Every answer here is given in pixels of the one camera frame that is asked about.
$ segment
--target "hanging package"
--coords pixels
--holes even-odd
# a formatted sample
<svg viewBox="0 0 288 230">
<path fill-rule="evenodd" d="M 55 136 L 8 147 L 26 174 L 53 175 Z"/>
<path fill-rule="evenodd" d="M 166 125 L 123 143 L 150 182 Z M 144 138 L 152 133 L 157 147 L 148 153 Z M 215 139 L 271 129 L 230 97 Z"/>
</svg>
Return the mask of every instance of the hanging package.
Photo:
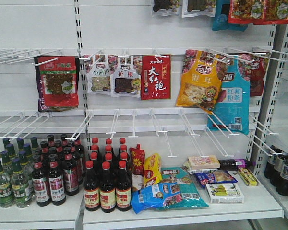
<svg viewBox="0 0 288 230">
<path fill-rule="evenodd" d="M 35 57 L 34 62 L 47 62 L 35 67 L 38 111 L 60 112 L 77 108 L 79 59 L 73 56 L 40 56 Z"/>
</svg>

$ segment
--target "white shelf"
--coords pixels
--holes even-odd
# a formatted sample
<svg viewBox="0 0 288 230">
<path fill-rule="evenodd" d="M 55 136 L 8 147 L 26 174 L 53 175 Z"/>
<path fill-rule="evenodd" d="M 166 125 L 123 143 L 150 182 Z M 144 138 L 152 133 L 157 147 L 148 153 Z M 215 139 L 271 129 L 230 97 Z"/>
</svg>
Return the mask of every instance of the white shelf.
<svg viewBox="0 0 288 230">
<path fill-rule="evenodd" d="M 116 209 L 111 213 L 104 213 L 101 209 L 95 212 L 85 210 L 83 229 L 126 229 L 284 216 L 282 207 L 261 184 L 257 187 L 247 187 L 238 175 L 236 177 L 245 196 L 244 204 L 209 204 L 206 191 L 198 188 L 201 198 L 208 202 L 208 208 L 169 211 L 145 210 L 139 214 L 135 214 L 132 209 L 127 212 L 120 212 Z"/>
</svg>

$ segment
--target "blue package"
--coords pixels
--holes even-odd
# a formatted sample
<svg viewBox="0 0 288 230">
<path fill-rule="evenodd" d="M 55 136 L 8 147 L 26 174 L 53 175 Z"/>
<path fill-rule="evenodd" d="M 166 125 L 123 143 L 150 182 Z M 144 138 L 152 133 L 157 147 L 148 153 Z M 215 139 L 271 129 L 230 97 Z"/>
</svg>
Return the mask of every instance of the blue package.
<svg viewBox="0 0 288 230">
<path fill-rule="evenodd" d="M 232 132 L 241 132 L 248 135 L 250 82 L 240 75 L 236 59 L 231 59 L 227 73 L 221 81 L 220 94 L 213 112 Z M 209 116 L 220 129 L 225 130 L 224 125 L 214 116 Z M 210 119 L 208 119 L 207 126 L 211 130 L 218 130 Z"/>
<path fill-rule="evenodd" d="M 238 30 L 245 31 L 247 24 L 231 24 L 228 23 L 228 15 L 230 9 L 230 0 L 216 1 L 216 15 L 213 21 L 212 30 Z"/>
</svg>

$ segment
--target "small box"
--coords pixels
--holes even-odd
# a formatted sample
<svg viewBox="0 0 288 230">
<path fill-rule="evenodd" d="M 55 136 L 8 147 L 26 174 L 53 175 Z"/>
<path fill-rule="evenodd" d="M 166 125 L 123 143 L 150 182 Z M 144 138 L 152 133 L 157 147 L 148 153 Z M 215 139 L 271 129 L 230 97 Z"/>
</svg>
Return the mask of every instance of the small box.
<svg viewBox="0 0 288 230">
<path fill-rule="evenodd" d="M 210 203 L 243 203 L 244 195 L 236 183 L 206 184 Z"/>
<path fill-rule="evenodd" d="M 238 168 L 238 174 L 247 186 L 258 186 L 259 182 L 251 170 Z"/>
</svg>

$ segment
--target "red spice package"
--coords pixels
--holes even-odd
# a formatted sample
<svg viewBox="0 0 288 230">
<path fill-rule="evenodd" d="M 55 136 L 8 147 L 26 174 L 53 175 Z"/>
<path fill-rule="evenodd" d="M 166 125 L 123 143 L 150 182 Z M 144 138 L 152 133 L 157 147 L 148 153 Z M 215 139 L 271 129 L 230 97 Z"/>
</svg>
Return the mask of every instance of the red spice package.
<svg viewBox="0 0 288 230">
<path fill-rule="evenodd" d="M 171 98 L 171 55 L 142 57 L 141 100 Z"/>
<path fill-rule="evenodd" d="M 38 110 L 57 112 L 77 108 L 79 59 L 73 56 L 40 56 L 34 58 L 34 62 L 47 62 L 36 66 Z"/>
</svg>

